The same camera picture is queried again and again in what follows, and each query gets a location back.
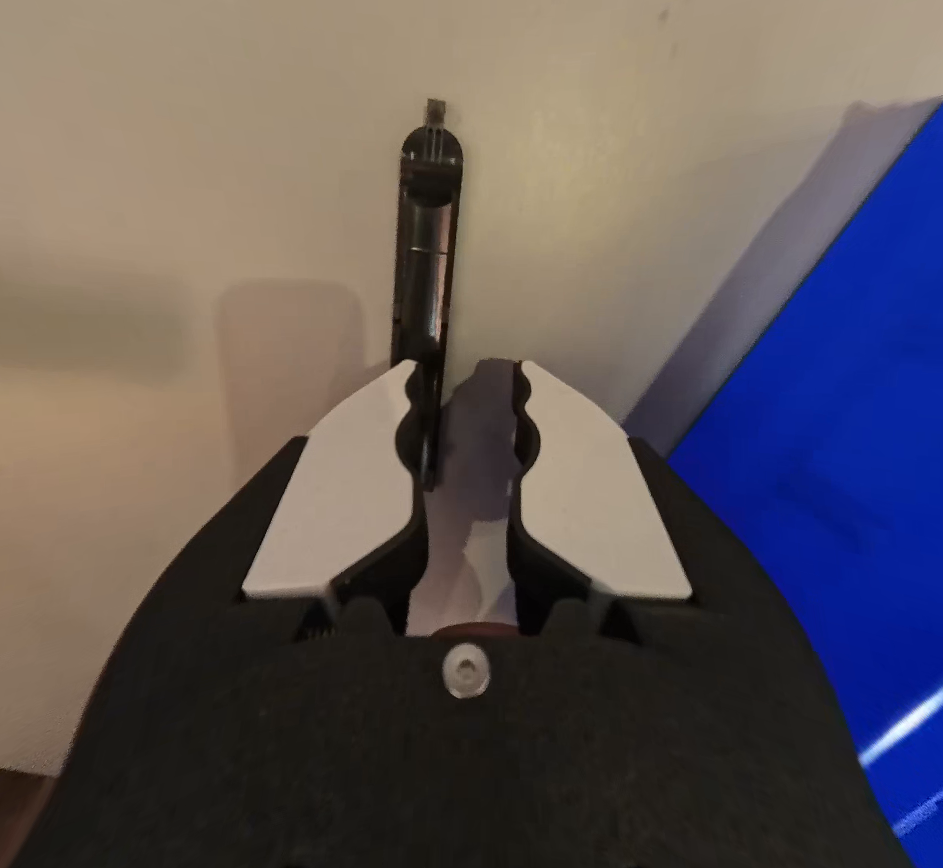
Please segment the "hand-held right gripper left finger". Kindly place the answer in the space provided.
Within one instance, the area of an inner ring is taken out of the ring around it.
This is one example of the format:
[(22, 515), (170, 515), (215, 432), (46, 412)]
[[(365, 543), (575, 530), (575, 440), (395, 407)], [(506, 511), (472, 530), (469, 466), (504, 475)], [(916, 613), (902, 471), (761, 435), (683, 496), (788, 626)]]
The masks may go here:
[(410, 458), (422, 369), (405, 360), (308, 432), (242, 581), (248, 600), (358, 597), (408, 608), (428, 564), (423, 493)]

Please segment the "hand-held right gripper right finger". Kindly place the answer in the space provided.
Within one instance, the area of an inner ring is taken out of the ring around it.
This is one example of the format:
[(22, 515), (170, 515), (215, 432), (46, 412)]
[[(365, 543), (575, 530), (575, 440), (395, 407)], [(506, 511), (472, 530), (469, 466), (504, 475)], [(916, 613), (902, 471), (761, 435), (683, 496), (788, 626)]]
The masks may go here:
[(624, 430), (537, 363), (514, 365), (506, 555), (520, 619), (563, 599), (685, 603), (693, 588)]

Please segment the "blue plastic bin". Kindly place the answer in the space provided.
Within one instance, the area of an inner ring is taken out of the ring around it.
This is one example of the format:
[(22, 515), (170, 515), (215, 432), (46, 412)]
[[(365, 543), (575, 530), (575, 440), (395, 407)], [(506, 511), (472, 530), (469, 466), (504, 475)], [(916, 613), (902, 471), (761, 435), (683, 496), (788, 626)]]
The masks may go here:
[(848, 109), (625, 428), (737, 534), (941, 866), (941, 97)]

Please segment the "black remote battery cover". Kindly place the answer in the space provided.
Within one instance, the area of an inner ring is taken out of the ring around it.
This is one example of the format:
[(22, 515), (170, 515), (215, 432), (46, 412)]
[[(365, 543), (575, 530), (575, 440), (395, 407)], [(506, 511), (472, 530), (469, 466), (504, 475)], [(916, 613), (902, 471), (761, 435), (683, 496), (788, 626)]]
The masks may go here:
[(418, 472), (438, 479), (463, 149), (447, 129), (446, 102), (429, 98), (400, 150), (391, 363), (421, 368)]

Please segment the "grey desk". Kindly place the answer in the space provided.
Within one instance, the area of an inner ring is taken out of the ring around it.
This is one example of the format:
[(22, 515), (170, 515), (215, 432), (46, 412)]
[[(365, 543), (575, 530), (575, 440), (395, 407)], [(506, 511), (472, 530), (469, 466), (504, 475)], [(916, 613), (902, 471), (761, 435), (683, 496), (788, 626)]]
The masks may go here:
[(941, 0), (2, 0), (2, 767), (55, 774), (177, 551), (389, 356), (399, 145), (466, 157), (453, 386), (617, 419)]

